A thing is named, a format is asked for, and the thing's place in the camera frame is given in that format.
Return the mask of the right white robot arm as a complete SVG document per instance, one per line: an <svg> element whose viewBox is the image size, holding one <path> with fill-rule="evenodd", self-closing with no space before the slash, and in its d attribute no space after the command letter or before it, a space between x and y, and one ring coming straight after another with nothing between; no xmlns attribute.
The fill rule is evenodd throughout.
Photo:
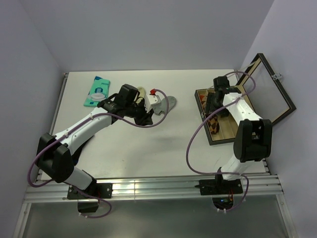
<svg viewBox="0 0 317 238"><path fill-rule="evenodd" d="M214 181L219 193L226 193L232 186L232 180L238 179L250 165L271 153L272 122L255 113L244 96L246 94L239 88L230 86L227 76L219 76L213 80L213 92L206 99L205 115L213 133L220 129L219 117L232 116L238 125L233 155L218 169L220 175Z"/></svg>

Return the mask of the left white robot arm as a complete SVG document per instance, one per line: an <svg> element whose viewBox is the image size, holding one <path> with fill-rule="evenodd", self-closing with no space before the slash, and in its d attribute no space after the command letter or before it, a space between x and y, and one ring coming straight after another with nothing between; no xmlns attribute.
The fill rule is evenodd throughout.
<svg viewBox="0 0 317 238"><path fill-rule="evenodd" d="M57 183L78 188L85 198L96 194L97 182L87 172L75 167L83 146L100 130L119 118L133 118L136 125L152 125L152 105L157 102L150 95L139 96L137 88L124 84L120 91L98 102L83 119L55 135L44 134L39 141L36 166Z"/></svg>

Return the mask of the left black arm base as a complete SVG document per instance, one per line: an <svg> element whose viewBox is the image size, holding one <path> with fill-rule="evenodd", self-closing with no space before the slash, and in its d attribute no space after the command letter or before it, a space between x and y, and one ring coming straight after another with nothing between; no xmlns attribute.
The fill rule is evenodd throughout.
<svg viewBox="0 0 317 238"><path fill-rule="evenodd" d="M85 190L70 185L68 188L67 199L77 200L77 210L81 216L87 218L101 218L107 216L111 210L112 205L107 201L112 197L112 183L95 183ZM101 205L106 204L108 211L102 215L95 215Z"/></svg>

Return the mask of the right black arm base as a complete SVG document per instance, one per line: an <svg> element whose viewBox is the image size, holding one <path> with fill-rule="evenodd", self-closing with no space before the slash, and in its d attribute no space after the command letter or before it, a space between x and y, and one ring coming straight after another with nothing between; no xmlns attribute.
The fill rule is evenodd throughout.
<svg viewBox="0 0 317 238"><path fill-rule="evenodd" d="M200 190L201 196L223 195L212 199L214 206L220 210L231 209L234 205L233 195L243 193L239 179L224 180L222 175L216 175L214 179L201 179L195 188Z"/></svg>

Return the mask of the brown argyle sock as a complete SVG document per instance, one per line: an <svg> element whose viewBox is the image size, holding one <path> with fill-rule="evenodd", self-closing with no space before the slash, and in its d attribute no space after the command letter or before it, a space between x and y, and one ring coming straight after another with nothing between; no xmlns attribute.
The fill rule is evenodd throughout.
<svg viewBox="0 0 317 238"><path fill-rule="evenodd" d="M209 120L208 120L208 125L209 125L209 130L211 134L217 134L219 132L220 126L218 122L218 116L213 115Z"/></svg>

